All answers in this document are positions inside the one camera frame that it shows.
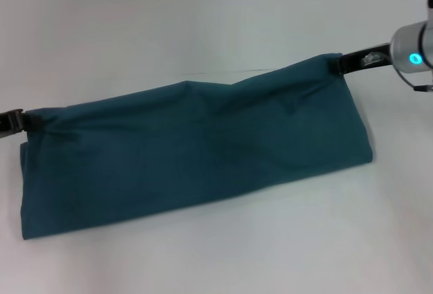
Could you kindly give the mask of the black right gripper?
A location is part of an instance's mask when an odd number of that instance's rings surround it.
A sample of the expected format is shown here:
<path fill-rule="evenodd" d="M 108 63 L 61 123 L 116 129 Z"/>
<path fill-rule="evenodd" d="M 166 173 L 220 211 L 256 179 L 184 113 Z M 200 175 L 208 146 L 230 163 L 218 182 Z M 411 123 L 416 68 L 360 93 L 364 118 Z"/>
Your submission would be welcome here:
<path fill-rule="evenodd" d="M 328 71 L 339 76 L 361 70 L 391 65 L 389 43 L 384 43 L 345 55 L 327 56 Z"/>

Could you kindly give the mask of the teal blue shirt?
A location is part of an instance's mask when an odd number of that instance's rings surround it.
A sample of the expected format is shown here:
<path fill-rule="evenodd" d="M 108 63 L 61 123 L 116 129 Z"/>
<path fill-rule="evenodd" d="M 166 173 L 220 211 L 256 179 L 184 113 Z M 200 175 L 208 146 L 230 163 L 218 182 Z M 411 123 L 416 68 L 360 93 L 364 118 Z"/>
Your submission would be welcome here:
<path fill-rule="evenodd" d="M 325 54 L 234 84 L 184 81 L 34 109 L 20 148 L 21 229 L 37 239 L 220 201 L 368 164 Z"/>

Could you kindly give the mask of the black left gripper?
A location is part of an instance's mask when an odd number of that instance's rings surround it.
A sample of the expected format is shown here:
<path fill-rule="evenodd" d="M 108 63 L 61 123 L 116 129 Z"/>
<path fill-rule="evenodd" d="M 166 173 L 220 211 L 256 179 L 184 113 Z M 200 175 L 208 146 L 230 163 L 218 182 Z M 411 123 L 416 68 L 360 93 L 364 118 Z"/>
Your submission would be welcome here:
<path fill-rule="evenodd" d="M 43 130 L 44 119 L 40 115 L 13 109 L 0 114 L 0 139 L 20 132 L 36 132 Z"/>

